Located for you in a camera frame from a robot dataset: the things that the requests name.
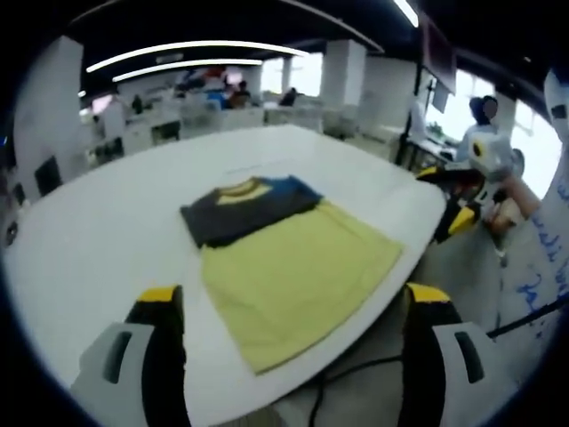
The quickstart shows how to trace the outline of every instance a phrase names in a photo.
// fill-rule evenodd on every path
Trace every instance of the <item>white table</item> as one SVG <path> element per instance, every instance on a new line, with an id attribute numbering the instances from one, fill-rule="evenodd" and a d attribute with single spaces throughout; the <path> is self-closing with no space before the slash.
<path id="1" fill-rule="evenodd" d="M 384 282 L 322 342 L 264 375 L 240 357 L 204 289 L 180 216 L 215 186 L 294 174 L 405 244 Z M 69 386 L 79 357 L 151 286 L 184 289 L 185 394 L 192 425 L 264 407 L 330 364 L 384 311 L 445 209 L 439 189 L 363 151 L 295 126 L 216 133 L 117 160 L 33 205 L 6 254 L 15 306 L 41 360 Z"/>

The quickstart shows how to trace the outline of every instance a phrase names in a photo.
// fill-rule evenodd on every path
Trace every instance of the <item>person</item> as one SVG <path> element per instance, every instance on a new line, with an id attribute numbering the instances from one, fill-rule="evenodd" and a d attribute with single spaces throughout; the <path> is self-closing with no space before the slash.
<path id="1" fill-rule="evenodd" d="M 238 89 L 234 91 L 228 99 L 228 109 L 242 109 L 251 99 L 251 93 L 247 90 L 247 82 L 242 80 Z"/>
<path id="2" fill-rule="evenodd" d="M 239 89 L 235 91 L 233 95 L 244 96 L 247 99 L 251 98 L 251 93 L 247 90 L 247 82 L 245 80 L 241 80 L 241 82 L 239 82 Z"/>
<path id="3" fill-rule="evenodd" d="M 134 99 L 132 100 L 132 111 L 134 111 L 134 114 L 142 114 L 142 99 L 140 98 L 139 95 L 134 95 Z"/>
<path id="4" fill-rule="evenodd" d="M 284 94 L 283 99 L 278 103 L 280 107 L 292 107 L 296 101 L 298 93 L 295 88 L 291 88 L 287 93 Z"/>
<path id="5" fill-rule="evenodd" d="M 476 124 L 472 125 L 464 133 L 462 142 L 456 149 L 454 156 L 455 162 L 463 162 L 469 158 L 469 140 L 470 135 L 474 132 L 498 133 L 498 127 L 493 124 L 493 120 L 498 112 L 498 100 L 493 96 L 485 96 L 484 98 L 472 98 L 469 103 L 472 117 L 476 120 Z"/>

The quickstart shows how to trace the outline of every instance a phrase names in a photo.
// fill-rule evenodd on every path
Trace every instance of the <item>white pillar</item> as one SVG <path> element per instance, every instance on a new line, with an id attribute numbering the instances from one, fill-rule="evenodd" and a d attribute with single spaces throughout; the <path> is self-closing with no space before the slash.
<path id="1" fill-rule="evenodd" d="M 260 94 L 260 75 L 262 73 L 261 65 L 254 65 L 244 69 L 243 79 L 247 82 L 249 92 L 253 95 Z"/>
<path id="2" fill-rule="evenodd" d="M 320 97 L 327 107 L 357 106 L 362 97 L 367 50 L 353 40 L 326 45 Z"/>
<path id="3" fill-rule="evenodd" d="M 16 100 L 14 141 L 20 183 L 30 202 L 40 196 L 35 172 L 55 156 L 63 182 L 76 175 L 83 46 L 62 36 L 36 58 Z"/>
<path id="4" fill-rule="evenodd" d="M 283 93 L 288 91 L 291 86 L 291 72 L 293 70 L 293 59 L 284 58 L 283 60 L 283 79 L 281 81 L 281 87 Z"/>

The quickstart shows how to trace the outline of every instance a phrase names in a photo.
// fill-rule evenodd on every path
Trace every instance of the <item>ceiling light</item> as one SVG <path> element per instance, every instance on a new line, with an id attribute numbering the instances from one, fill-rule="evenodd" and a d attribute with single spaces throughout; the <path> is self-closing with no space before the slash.
<path id="1" fill-rule="evenodd" d="M 120 76 L 113 77 L 113 82 L 120 82 L 127 78 L 142 76 L 143 74 L 154 73 L 170 68 L 197 67 L 201 65 L 261 65 L 262 63 L 262 60 L 185 60 L 183 62 L 156 65 L 155 67 L 143 68 L 131 71 L 130 73 L 121 74 Z"/>
<path id="2" fill-rule="evenodd" d="M 417 13 L 405 0 L 393 0 L 393 2 L 399 9 L 401 9 L 403 15 L 405 15 L 415 28 L 419 27 L 419 17 L 417 16 Z"/>
<path id="3" fill-rule="evenodd" d="M 87 72 L 92 73 L 93 71 L 106 67 L 107 65 L 114 64 L 115 62 L 119 62 L 121 60 L 128 60 L 129 58 L 133 58 L 135 56 L 145 55 L 147 53 L 154 53 L 154 52 L 161 52 L 161 51 L 169 51 L 171 49 L 186 49 L 189 47 L 216 47 L 216 46 L 225 46 L 225 47 L 248 47 L 251 49 L 263 49 L 265 51 L 274 51 L 274 52 L 281 52 L 287 53 L 291 55 L 298 55 L 298 56 L 308 56 L 308 52 L 299 51 L 298 49 L 293 49 L 291 47 L 284 47 L 278 46 L 276 44 L 266 44 L 266 43 L 255 43 L 255 42 L 237 42 L 232 40 L 202 40 L 196 42 L 181 42 L 181 43 L 169 43 L 169 44 L 160 44 L 158 46 L 151 46 L 145 47 L 143 49 L 138 49 L 136 51 L 122 53 L 120 55 L 114 56 L 113 58 L 109 58 L 108 60 L 102 60 L 96 64 L 87 67 Z"/>

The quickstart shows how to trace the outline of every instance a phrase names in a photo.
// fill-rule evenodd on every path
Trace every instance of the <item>t-shirt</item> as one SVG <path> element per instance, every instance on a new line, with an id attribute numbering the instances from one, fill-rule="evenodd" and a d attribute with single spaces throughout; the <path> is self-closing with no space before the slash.
<path id="1" fill-rule="evenodd" d="M 341 325 L 403 248 L 292 176 L 217 189 L 185 213 L 207 293 L 255 373 Z"/>
<path id="2" fill-rule="evenodd" d="M 454 155 L 455 162 L 463 162 L 469 159 L 469 149 L 470 149 L 470 135 L 472 133 L 497 133 L 498 130 L 494 125 L 472 125 L 464 133 L 461 143 L 456 147 L 456 154 Z"/>
<path id="3" fill-rule="evenodd" d="M 320 198 L 293 176 L 251 178 L 232 188 L 215 189 L 180 211 L 196 245 L 217 247 L 313 209 Z"/>

